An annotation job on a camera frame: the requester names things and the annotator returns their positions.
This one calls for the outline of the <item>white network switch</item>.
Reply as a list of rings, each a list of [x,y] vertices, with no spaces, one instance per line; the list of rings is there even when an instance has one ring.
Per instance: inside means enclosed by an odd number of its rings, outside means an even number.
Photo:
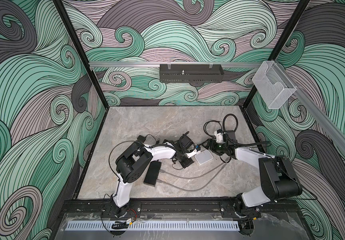
[[[212,161],[214,159],[212,153],[209,150],[202,151],[200,153],[197,153],[194,156],[195,160],[199,165],[203,165],[209,161]]]

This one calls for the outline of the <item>black network switch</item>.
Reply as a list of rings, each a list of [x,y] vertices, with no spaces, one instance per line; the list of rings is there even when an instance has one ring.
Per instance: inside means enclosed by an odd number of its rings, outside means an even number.
[[[161,162],[159,161],[151,162],[148,167],[143,183],[147,186],[154,187],[158,179],[160,168],[161,168]]]

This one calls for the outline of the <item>black power adapter with cable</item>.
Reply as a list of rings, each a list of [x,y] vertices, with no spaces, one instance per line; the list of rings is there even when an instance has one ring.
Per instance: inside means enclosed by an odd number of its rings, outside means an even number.
[[[145,136],[139,135],[137,137],[137,141],[140,142],[140,143],[144,143],[148,137],[151,137],[152,139],[154,139],[155,144],[159,144],[160,143],[160,139],[157,139],[156,137],[154,137],[151,134],[147,134]]]

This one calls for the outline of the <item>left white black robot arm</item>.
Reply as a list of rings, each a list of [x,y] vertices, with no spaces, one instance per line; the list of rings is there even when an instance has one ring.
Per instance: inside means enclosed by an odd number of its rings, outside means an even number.
[[[129,203],[132,185],[137,181],[146,168],[152,163],[163,159],[170,159],[175,164],[180,162],[182,168],[192,164],[191,158],[200,153],[201,147],[196,145],[188,133],[183,134],[176,141],[156,141],[154,145],[145,143],[146,137],[138,136],[135,141],[126,141],[130,146],[115,160],[115,169],[118,184],[112,196],[118,208]]]

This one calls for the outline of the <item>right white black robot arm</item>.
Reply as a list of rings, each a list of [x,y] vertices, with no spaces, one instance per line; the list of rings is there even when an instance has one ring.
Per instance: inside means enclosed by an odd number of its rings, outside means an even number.
[[[234,114],[227,114],[222,122],[210,120],[203,126],[209,138],[201,145],[221,158],[225,164],[239,160],[256,168],[260,174],[260,185],[253,190],[238,194],[236,210],[252,209],[260,205],[300,196],[303,186],[290,160],[285,156],[272,156],[253,150],[259,145],[270,145],[264,141],[242,144],[236,140],[239,121]]]

